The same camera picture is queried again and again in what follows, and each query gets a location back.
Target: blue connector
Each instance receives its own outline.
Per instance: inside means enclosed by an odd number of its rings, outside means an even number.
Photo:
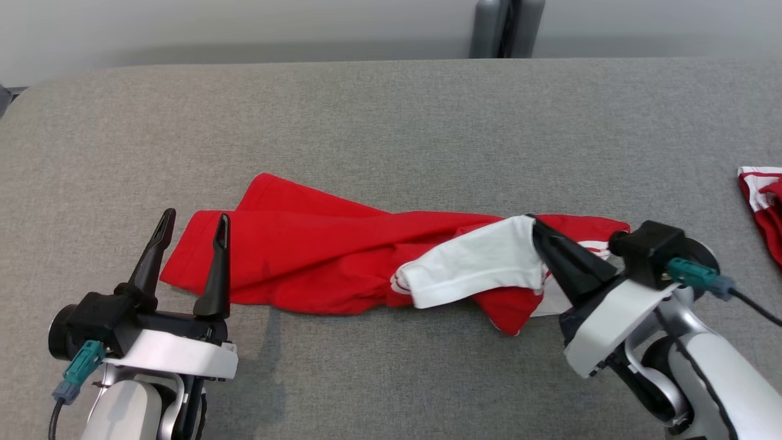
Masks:
[[[81,391],[81,385],[90,377],[90,374],[98,369],[106,357],[103,344],[97,341],[87,341],[70,361],[70,365],[63,372],[63,381],[59,383],[52,393],[55,400],[62,399],[65,405],[70,405],[76,400]]]
[[[728,301],[733,295],[731,289],[736,282],[729,276],[722,276],[716,270],[699,265],[684,258],[674,258],[668,262],[668,274],[671,280],[696,289],[708,290],[717,298]]]

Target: white fabric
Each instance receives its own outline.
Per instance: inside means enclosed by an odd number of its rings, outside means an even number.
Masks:
[[[739,167],[738,174],[741,176],[745,173],[758,173],[747,174],[743,177],[744,182],[747,183],[749,189],[749,206],[753,212],[768,209],[775,203],[776,197],[772,193],[761,193],[760,189],[764,186],[778,182],[782,175],[782,168],[777,167]]]
[[[540,290],[545,271],[533,245],[534,224],[520,215],[448,240],[397,269],[392,288],[412,294],[416,308],[497,287]]]

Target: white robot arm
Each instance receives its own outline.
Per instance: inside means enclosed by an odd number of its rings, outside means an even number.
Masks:
[[[718,276],[706,247],[681,229],[645,222],[636,232],[612,237],[612,253],[625,262],[620,274],[540,221],[533,236],[573,304],[560,316],[560,327],[565,357],[578,374],[614,370],[667,438],[782,438],[782,397],[690,309],[704,289],[759,309]],[[638,359],[636,348],[660,332],[665,336]]]
[[[113,295],[91,292],[52,321],[49,352],[71,364],[53,393],[50,440],[59,409],[71,404],[96,368],[103,369],[103,379],[94,384],[100,391],[82,440],[200,438],[204,381],[234,378],[239,358],[225,323],[230,315],[230,220],[223,214],[218,222],[206,289],[188,315],[156,310],[155,287],[175,216],[174,209],[163,213],[130,280]]]

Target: red cloth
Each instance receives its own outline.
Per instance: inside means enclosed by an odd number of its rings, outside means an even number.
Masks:
[[[771,256],[782,267],[782,168],[741,167],[738,182]]]
[[[203,294],[211,240],[222,211],[193,215],[160,279]],[[231,217],[231,302],[293,312],[361,313],[411,305],[389,278],[446,240],[500,217],[452,212],[391,214],[262,174]],[[596,217],[542,215],[574,240],[606,241],[627,224]],[[540,303],[530,289],[502,287],[473,295],[497,328],[517,334]]]

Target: gray table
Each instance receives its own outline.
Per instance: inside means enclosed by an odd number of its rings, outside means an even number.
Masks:
[[[736,183],[782,166],[782,62],[464,60],[134,67],[39,85],[0,120],[0,438],[44,438],[66,366],[48,323],[128,277],[265,171],[390,211],[560,212],[684,228],[782,314]],[[193,297],[162,285],[162,309]],[[696,311],[782,388],[782,330]],[[469,302],[303,316],[237,306],[237,378],[205,438],[662,438],[610,372],[577,377],[555,318],[504,337]],[[95,390],[63,411],[76,438]]]

